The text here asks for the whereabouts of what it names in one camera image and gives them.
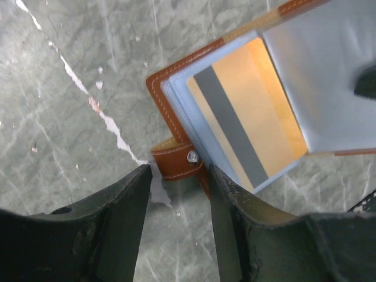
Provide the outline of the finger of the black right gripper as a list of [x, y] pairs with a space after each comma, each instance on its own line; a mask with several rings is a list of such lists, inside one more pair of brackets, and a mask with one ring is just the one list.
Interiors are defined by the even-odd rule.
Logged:
[[376, 98], [376, 67], [370, 66], [363, 70], [357, 78], [354, 94], [367, 99]]

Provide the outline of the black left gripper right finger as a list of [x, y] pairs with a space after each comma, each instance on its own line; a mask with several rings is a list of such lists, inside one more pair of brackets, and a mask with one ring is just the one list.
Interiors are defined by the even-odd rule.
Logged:
[[282, 211], [209, 168], [221, 281], [374, 281], [375, 212]]

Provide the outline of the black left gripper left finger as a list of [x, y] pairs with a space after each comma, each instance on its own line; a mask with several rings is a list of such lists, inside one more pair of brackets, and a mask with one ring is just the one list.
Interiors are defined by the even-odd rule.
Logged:
[[152, 171], [49, 214], [1, 211], [2, 281], [132, 281]]

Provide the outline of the gold striped card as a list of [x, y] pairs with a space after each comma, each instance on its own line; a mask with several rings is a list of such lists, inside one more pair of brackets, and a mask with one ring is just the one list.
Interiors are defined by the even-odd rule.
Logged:
[[212, 63], [186, 85], [245, 189], [264, 187], [307, 153], [261, 38]]

